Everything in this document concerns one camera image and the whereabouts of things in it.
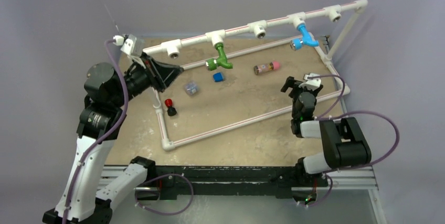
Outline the white PVC pipe frame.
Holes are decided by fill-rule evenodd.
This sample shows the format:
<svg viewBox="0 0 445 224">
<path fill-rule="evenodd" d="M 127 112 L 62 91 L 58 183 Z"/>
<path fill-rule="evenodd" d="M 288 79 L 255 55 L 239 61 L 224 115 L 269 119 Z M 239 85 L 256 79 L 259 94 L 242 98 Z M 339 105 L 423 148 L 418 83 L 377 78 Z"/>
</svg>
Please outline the white PVC pipe frame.
<svg viewBox="0 0 445 224">
<path fill-rule="evenodd" d="M 212 43 L 212 45 L 215 45 L 219 42 L 224 42 L 224 40 L 231 36 L 237 36 L 242 34 L 254 34 L 254 36 L 258 39 L 262 39 L 266 35 L 266 30 L 271 27 L 281 26 L 281 25 L 292 25 L 295 29 L 297 25 L 306 22 L 308 19 L 312 18 L 318 18 L 318 17 L 327 17 L 331 22 L 335 23 L 341 19 L 342 13 L 352 10 L 354 11 L 354 14 L 349 18 L 347 24 L 341 31 L 337 41 L 332 46 L 330 51 L 328 53 L 324 53 L 319 46 L 313 47 L 316 52 L 319 54 L 320 59 L 324 63 L 324 65 L 328 68 L 330 73 L 337 74 L 337 70 L 333 66 L 333 55 L 336 53 L 338 47 L 341 45 L 342 41 L 344 40 L 345 36 L 348 34 L 348 32 L 351 30 L 353 25 L 355 24 L 356 20 L 360 16 L 361 13 L 364 12 L 365 8 L 368 6 L 368 0 L 355 0 L 351 3 L 342 4 L 342 5 L 332 5 L 328 7 L 323 7 L 321 9 L 312 10 L 309 12 L 299 12 L 287 15 L 285 17 L 270 19 L 270 20 L 259 20 L 256 22 L 248 23 L 243 26 L 230 28 L 230 29 L 221 29 L 221 30 L 215 30 L 207 32 L 203 35 L 185 38 L 185 39 L 175 39 L 170 40 L 166 42 L 162 42 L 159 45 L 151 46 L 148 48 L 145 48 L 143 51 L 148 54 L 157 54 L 157 53 L 167 53 L 167 55 L 171 58 L 176 58 L 179 55 L 180 49 L 188 46 L 193 46 L 197 44 L 202 43 Z M 262 51 L 265 49 L 282 46 L 285 44 L 290 44 L 290 42 L 293 39 L 301 38 L 301 33 L 298 36 L 289 37 L 286 39 L 277 40 L 274 42 L 270 42 L 267 44 L 263 44 L 256 47 L 251 47 L 247 49 L 243 49 L 240 51 L 236 51 L 233 53 L 227 54 L 227 59 L 243 56 L 246 54 L 250 54 L 253 52 Z M 187 145 L 190 143 L 194 143 L 206 138 L 209 138 L 211 136 L 219 135 L 228 131 L 232 131 L 238 128 L 241 128 L 243 126 L 251 125 L 257 122 L 261 122 L 276 116 L 280 116 L 282 114 L 288 113 L 291 111 L 291 107 L 284 107 L 281 109 L 274 110 L 272 112 L 268 112 L 262 115 L 258 115 L 249 119 L 245 119 L 239 122 L 235 122 L 226 126 L 222 126 L 204 133 L 200 133 L 194 136 L 186 137 L 181 140 L 173 141 L 170 140 L 167 133 L 167 128 L 165 125 L 164 120 L 164 113 L 161 109 L 161 101 L 159 97 L 159 92 L 157 91 L 150 91 L 149 94 L 152 97 L 153 101 L 153 107 L 155 109 L 155 113 L 158 120 L 158 125 L 160 127 L 161 131 L 161 145 L 163 150 L 165 151 L 171 151 L 177 147 Z"/>
</svg>

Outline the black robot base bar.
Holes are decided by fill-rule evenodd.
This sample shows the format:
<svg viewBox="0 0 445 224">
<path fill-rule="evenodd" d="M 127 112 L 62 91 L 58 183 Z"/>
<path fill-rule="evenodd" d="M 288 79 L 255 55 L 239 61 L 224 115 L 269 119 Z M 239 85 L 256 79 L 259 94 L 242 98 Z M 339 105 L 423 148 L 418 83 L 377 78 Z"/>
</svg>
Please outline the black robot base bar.
<svg viewBox="0 0 445 224">
<path fill-rule="evenodd" d="M 179 195 L 273 196 L 277 199 L 304 200 L 329 183 L 321 174 L 304 172 L 295 166 L 171 166 L 150 168 L 137 184 L 159 193 L 161 200 Z"/>
</svg>

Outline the green water faucet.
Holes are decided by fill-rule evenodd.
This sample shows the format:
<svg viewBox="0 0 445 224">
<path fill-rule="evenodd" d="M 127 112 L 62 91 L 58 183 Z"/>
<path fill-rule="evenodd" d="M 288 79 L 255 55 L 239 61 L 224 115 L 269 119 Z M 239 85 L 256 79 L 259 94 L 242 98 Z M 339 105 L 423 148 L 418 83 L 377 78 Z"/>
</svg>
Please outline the green water faucet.
<svg viewBox="0 0 445 224">
<path fill-rule="evenodd" d="M 228 62 L 227 55 L 224 50 L 224 44 L 222 42 L 216 43 L 214 45 L 214 48 L 218 53 L 218 57 L 206 60 L 205 62 L 206 69 L 208 71 L 216 70 L 218 67 L 222 67 L 225 69 L 232 69 L 233 64 Z"/>
</svg>

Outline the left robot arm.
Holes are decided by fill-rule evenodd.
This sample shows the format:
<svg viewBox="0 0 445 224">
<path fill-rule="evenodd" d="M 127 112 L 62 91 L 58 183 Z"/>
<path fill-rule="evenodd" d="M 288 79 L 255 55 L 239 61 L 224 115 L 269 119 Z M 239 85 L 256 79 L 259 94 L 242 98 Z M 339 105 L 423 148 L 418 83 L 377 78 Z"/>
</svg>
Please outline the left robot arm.
<svg viewBox="0 0 445 224">
<path fill-rule="evenodd" d="M 149 187 L 156 182 L 155 162 L 138 156 L 123 175 L 102 189 L 98 187 L 129 101 L 146 90 L 164 91 L 183 71 L 178 65 L 148 55 L 132 63 L 126 72 L 107 62 L 88 70 L 75 160 L 59 203 L 44 213 L 43 223 L 109 223 L 118 205 L 137 185 Z"/>
</svg>

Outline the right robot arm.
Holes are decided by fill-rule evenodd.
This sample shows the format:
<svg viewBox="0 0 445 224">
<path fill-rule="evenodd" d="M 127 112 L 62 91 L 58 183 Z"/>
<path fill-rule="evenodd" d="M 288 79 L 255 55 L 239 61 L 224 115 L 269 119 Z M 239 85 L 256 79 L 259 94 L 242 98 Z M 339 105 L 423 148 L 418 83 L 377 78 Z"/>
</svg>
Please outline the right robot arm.
<svg viewBox="0 0 445 224">
<path fill-rule="evenodd" d="M 322 152 L 299 159 L 294 178 L 302 186 L 314 181 L 315 174 L 328 170 L 366 165 L 372 153 L 355 118 L 318 120 L 314 116 L 317 95 L 323 89 L 318 80 L 299 81 L 287 77 L 281 92 L 290 89 L 292 134 L 298 138 L 318 138 Z"/>
</svg>

